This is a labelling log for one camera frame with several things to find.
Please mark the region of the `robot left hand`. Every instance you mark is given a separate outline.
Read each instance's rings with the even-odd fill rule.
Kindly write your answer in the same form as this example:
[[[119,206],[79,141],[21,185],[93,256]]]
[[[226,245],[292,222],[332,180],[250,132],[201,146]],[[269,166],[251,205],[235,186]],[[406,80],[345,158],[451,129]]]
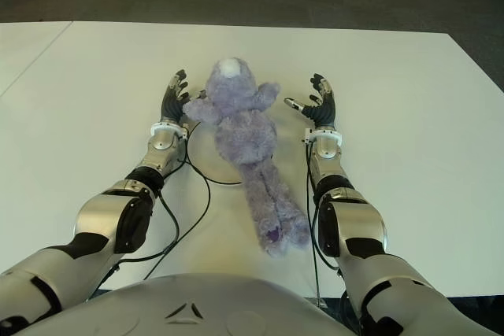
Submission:
[[[192,99],[185,91],[187,86],[187,73],[184,69],[177,71],[169,80],[161,102],[161,122],[180,124],[184,117],[188,120],[195,120],[193,116],[188,116],[183,110],[183,107]]]

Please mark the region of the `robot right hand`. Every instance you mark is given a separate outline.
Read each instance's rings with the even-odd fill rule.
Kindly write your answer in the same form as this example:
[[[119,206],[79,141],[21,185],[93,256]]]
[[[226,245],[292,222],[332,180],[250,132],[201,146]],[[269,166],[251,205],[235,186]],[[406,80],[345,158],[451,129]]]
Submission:
[[[317,96],[313,94],[309,96],[315,105],[307,105],[293,98],[285,98],[283,102],[307,119],[312,120],[315,128],[335,130],[336,107],[331,84],[325,77],[317,73],[314,73],[309,81],[318,93]]]

